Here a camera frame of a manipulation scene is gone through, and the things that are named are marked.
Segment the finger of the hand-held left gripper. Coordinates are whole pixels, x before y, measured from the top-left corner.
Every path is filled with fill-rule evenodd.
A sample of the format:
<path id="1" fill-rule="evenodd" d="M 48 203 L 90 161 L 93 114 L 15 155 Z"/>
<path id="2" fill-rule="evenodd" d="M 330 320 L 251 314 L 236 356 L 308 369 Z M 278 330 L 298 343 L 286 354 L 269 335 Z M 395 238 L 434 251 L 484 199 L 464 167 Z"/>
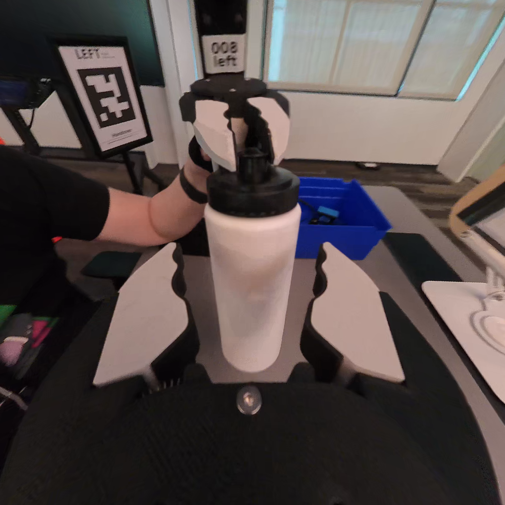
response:
<path id="1" fill-rule="evenodd" d="M 229 104 L 210 99 L 195 101 L 194 135 L 215 166 L 230 172 L 237 168 L 234 133 L 227 117 Z"/>
<path id="2" fill-rule="evenodd" d="M 290 134 L 289 102 L 284 96 L 249 98 L 249 104 L 259 112 L 266 126 L 268 146 L 271 148 L 271 163 L 278 165 L 284 158 Z"/>

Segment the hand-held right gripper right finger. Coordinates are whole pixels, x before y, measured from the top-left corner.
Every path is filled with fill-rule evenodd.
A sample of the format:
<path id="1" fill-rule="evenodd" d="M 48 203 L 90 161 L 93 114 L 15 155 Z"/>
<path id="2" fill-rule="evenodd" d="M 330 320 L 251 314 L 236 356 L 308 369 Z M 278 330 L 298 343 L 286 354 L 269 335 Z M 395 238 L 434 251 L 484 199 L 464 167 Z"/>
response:
<path id="1" fill-rule="evenodd" d="M 350 383 L 357 374 L 400 384 L 401 361 L 374 281 L 329 242 L 320 246 L 301 353 L 319 382 Z"/>

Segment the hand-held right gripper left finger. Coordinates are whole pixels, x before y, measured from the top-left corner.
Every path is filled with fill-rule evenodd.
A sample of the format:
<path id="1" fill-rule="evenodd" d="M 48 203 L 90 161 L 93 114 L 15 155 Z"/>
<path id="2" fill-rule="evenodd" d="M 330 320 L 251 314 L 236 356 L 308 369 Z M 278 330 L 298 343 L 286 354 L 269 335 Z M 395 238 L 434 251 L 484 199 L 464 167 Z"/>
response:
<path id="1" fill-rule="evenodd" d="M 149 387 L 181 382 L 198 354 L 198 331 L 185 295 L 182 249 L 169 243 L 120 288 L 93 385 L 135 376 Z"/>

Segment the blue plastic bin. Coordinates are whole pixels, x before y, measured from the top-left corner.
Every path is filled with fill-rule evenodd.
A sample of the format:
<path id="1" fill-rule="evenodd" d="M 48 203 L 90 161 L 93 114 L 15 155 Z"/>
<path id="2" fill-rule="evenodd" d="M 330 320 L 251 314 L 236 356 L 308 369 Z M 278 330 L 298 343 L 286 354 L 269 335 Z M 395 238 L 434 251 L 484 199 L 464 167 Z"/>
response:
<path id="1" fill-rule="evenodd" d="M 315 259 L 320 245 L 331 243 L 351 260 L 363 260 L 392 228 L 357 180 L 300 177 L 301 219 L 297 259 Z M 318 221 L 322 205 L 340 212 L 333 222 Z"/>

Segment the white round container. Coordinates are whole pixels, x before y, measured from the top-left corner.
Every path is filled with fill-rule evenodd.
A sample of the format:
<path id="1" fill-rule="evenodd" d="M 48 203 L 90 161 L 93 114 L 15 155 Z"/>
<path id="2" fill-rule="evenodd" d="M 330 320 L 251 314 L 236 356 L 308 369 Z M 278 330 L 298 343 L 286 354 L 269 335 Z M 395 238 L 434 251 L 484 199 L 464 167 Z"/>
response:
<path id="1" fill-rule="evenodd" d="M 204 219 L 220 341 L 244 373 L 279 356 L 301 221 L 300 180 L 258 148 L 208 179 Z"/>

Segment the person's left hand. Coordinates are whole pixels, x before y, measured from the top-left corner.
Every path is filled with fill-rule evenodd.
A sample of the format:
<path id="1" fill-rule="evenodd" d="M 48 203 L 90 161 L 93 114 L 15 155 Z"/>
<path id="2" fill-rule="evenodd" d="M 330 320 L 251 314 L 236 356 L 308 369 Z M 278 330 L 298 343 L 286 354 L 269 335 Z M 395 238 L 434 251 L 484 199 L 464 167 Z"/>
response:
<path id="1" fill-rule="evenodd" d="M 207 180 L 213 172 L 213 165 L 210 156 L 198 142 L 190 142 L 188 159 L 183 172 L 186 180 L 195 190 L 207 195 Z"/>

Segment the dark table mat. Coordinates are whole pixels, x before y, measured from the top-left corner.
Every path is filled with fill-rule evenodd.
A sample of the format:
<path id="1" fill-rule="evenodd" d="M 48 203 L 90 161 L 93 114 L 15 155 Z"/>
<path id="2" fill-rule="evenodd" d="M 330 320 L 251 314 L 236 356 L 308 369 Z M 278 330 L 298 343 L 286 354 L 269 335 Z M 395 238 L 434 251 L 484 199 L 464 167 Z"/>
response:
<path id="1" fill-rule="evenodd" d="M 100 279 L 128 278 L 141 256 L 140 252 L 102 251 L 81 269 L 81 274 Z"/>

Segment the white tablet stand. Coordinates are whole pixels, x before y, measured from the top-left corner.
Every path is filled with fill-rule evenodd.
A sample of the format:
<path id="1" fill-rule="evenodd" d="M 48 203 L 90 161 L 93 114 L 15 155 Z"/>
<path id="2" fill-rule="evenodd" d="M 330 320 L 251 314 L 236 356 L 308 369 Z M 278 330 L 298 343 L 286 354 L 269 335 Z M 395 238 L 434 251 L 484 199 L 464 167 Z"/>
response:
<path id="1" fill-rule="evenodd" d="M 422 291 L 497 399 L 504 403 L 504 236 L 463 242 L 486 265 L 485 282 L 426 281 Z"/>

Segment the large paned window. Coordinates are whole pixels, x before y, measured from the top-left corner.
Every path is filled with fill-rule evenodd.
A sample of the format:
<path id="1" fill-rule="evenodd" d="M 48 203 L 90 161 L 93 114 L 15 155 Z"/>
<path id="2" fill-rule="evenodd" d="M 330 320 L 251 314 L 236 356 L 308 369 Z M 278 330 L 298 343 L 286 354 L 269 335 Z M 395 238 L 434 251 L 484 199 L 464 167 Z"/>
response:
<path id="1" fill-rule="evenodd" d="M 263 76 L 293 92 L 458 101 L 504 1 L 268 1 Z"/>

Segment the black framed marker sign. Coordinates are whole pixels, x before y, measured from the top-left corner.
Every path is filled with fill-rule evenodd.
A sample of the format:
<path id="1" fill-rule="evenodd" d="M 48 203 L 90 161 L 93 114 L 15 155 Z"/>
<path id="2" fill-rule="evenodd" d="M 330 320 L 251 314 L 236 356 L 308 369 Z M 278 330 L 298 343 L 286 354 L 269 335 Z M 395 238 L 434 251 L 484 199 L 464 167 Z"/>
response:
<path id="1" fill-rule="evenodd" d="M 49 47 L 62 73 L 61 104 L 82 147 L 100 159 L 153 142 L 148 115 L 125 36 L 53 35 Z"/>

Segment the black equipment stand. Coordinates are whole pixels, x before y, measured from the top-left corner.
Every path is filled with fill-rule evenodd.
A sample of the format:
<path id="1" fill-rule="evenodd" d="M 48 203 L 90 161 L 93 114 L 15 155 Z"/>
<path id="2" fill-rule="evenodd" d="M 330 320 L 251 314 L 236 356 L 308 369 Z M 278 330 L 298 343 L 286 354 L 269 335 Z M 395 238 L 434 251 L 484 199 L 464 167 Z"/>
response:
<path id="1" fill-rule="evenodd" d="M 1 76 L 1 110 L 22 141 L 22 149 L 39 155 L 41 146 L 32 133 L 36 110 L 53 93 L 50 78 Z"/>

